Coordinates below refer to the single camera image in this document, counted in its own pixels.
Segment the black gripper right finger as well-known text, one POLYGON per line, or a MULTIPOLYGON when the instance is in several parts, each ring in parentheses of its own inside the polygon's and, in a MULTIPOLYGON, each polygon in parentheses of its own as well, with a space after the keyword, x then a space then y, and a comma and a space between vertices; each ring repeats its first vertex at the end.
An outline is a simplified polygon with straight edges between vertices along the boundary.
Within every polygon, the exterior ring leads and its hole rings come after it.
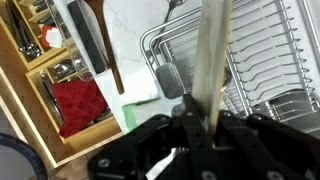
POLYGON ((221 111, 215 142, 234 147, 254 180, 320 180, 320 140, 268 116, 221 111))

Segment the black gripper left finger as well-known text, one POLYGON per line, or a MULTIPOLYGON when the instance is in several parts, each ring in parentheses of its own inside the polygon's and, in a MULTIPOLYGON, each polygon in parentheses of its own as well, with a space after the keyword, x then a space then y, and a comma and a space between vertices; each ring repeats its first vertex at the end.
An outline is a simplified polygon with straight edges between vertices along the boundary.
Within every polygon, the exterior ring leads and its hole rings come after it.
POLYGON ((157 114, 105 145, 87 164, 89 180, 147 180, 147 174, 171 151, 182 151, 155 180, 203 180, 215 175, 215 153, 192 96, 173 115, 157 114))

